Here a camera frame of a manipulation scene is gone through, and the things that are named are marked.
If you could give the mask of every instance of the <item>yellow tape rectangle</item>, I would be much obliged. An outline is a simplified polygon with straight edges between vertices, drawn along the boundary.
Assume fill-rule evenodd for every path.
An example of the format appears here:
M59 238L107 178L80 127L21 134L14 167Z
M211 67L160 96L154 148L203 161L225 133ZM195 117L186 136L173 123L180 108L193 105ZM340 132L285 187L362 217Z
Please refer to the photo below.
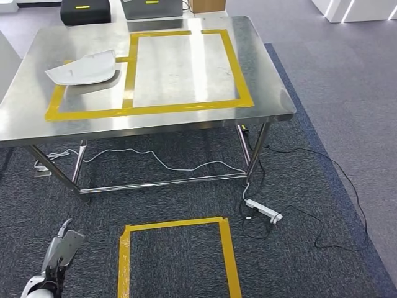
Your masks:
M236 107L252 107L254 103L250 91L247 87L239 60L234 52L233 46L226 29L202 30L201 34L220 34L227 59L230 64L235 84L239 94L239 99L224 101L195 102L189 104L168 104L164 106L134 107L134 91L137 76L137 48L140 38L191 35L189 30L184 31L165 31L165 32L142 32L130 34L130 48L128 57L118 57L116 62L127 62L127 74L123 95L123 103L120 109L108 109L97 111L58 111L66 90L65 86L56 85L51 100L45 116L47 121L66 121L66 120L85 120L105 117L119 117L146 114L163 114L174 112L189 112L208 109L227 109Z
M144 225L126 225L124 233L120 237L118 298L130 297L130 235L132 232L151 230L155 228L183 227L187 225L219 224L220 240L227 283L231 298L241 298L240 282L237 273L237 266L233 251L233 244L229 227L229 221L222 217L209 217L207 219L177 220L174 222L148 223Z

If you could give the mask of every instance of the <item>white plastic part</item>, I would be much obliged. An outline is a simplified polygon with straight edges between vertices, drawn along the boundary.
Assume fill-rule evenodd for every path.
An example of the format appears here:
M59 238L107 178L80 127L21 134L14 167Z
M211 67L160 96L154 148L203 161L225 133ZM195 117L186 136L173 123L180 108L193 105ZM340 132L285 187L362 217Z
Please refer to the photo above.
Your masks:
M40 275L35 275L35 276L33 276L32 278L30 278L28 283L25 286L25 289L23 289L23 292L22 292L22 295L20 296L20 298L27 298L27 297L31 297L30 295L28 296L28 293L31 290L31 288L37 285L37 284L39 284L41 282L43 282L45 280L44 276L40 276Z
M54 298L54 294L46 289L38 289L32 291L26 298Z
M105 82L115 72L114 50L84 56L71 63L46 70L45 73L57 85L85 85Z
M275 225L279 220L283 218L283 216L279 212L273 211L272 209L269 209L267 207L265 207L263 205L257 203L251 199L245 200L245 204L250 208L253 208L253 209L257 208L258 209L259 212L270 217L270 223L273 225Z

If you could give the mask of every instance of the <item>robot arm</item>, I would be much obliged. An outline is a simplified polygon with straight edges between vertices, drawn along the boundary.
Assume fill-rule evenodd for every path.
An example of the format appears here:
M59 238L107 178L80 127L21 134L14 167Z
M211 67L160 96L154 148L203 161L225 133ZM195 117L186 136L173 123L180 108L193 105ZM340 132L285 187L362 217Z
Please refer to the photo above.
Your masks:
M68 219L52 239L44 258L41 275L33 276L28 281L21 298L61 298L65 273L72 265L78 248L84 241L84 235L68 230Z

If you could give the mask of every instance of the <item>gray floor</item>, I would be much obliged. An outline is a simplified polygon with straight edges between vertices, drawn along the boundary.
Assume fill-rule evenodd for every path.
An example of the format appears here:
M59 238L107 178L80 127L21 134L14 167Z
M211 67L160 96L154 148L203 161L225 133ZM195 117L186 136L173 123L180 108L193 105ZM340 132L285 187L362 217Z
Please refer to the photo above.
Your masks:
M16 14L0 14L0 31L23 58L38 29L62 25L59 7L24 8Z
M274 45L325 149L357 186L397 284L397 21L329 24L310 0L229 0L227 11L251 16Z

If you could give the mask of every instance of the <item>stainless steel table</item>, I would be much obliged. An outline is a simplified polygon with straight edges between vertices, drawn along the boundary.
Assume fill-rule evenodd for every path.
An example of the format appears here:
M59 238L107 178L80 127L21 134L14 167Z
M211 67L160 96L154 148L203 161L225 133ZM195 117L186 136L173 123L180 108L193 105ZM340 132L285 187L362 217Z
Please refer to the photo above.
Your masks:
M110 81L55 86L45 70L115 49ZM251 178L271 123L294 105L248 17L49 27L38 31L0 105L0 146L26 146L76 194ZM240 125L263 124L250 156ZM235 125L247 168L158 183L81 189L86 140ZM69 178L36 144L83 140Z

